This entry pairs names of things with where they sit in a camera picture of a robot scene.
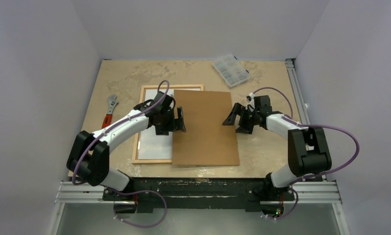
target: table surface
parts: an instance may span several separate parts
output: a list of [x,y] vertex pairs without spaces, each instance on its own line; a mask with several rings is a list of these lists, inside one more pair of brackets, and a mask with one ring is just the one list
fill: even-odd
[[[211,61],[115,61],[104,60],[93,89],[82,130],[101,128],[107,112],[107,97],[118,96],[112,122],[124,117],[139,103],[143,85],[158,85],[166,79],[173,85],[204,84],[205,91],[231,92],[232,102],[246,105],[245,97],[260,87],[281,90],[293,105],[293,117],[299,120],[291,83],[283,61],[241,61],[251,79],[229,89]],[[289,114],[286,100],[272,90],[261,91],[270,96],[273,110]],[[287,163],[287,141],[276,133],[255,127],[252,135],[237,134],[239,166],[189,166],[171,164],[133,165],[134,138],[119,145],[110,156],[110,166],[135,177],[265,177]]]

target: brown cardboard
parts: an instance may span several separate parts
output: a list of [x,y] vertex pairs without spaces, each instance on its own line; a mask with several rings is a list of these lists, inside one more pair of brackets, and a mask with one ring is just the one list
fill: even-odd
[[234,126],[222,126],[232,110],[230,92],[175,90],[187,132],[172,136],[173,165],[239,165]]

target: adjustable wrench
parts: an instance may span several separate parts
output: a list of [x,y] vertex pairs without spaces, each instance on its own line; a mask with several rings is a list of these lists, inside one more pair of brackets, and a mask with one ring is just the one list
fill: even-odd
[[109,104],[109,109],[107,110],[107,114],[105,116],[105,119],[103,120],[102,128],[107,127],[112,122],[112,113],[113,109],[117,104],[119,104],[118,101],[116,101],[116,95],[112,94],[107,98],[107,103]]

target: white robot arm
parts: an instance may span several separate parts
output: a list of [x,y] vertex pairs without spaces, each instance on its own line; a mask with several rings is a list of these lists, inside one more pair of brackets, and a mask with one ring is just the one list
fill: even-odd
[[[72,150],[67,160],[67,168],[75,172],[77,176],[92,186],[103,185],[123,191],[131,181],[131,178],[118,170],[109,167],[109,154],[128,138],[151,126],[155,126],[156,135],[168,135],[173,131],[186,131],[183,112],[177,107],[178,118],[174,118],[175,103],[173,97],[159,91],[154,100],[148,100],[138,104],[125,117],[111,125],[88,133],[82,131],[77,134]],[[96,143],[88,151],[83,160],[81,155],[87,151],[87,147]]]
[[266,176],[267,191],[286,188],[306,174],[317,174],[331,168],[331,156],[322,128],[309,128],[296,123],[280,113],[272,111],[269,96],[248,96],[247,107],[236,103],[223,125],[234,125],[239,115],[237,133],[252,134],[259,125],[288,140],[288,163]]

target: white wall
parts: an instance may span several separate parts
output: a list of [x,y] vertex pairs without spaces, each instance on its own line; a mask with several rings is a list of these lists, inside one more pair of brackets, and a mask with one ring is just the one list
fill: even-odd
[[43,235],[100,60],[69,0],[0,0],[0,235]]
[[296,57],[328,0],[72,0],[103,58]]
[[[295,65],[311,122],[360,140],[334,175],[352,234],[391,234],[391,0],[330,0]],[[328,138],[338,166],[354,147]]]

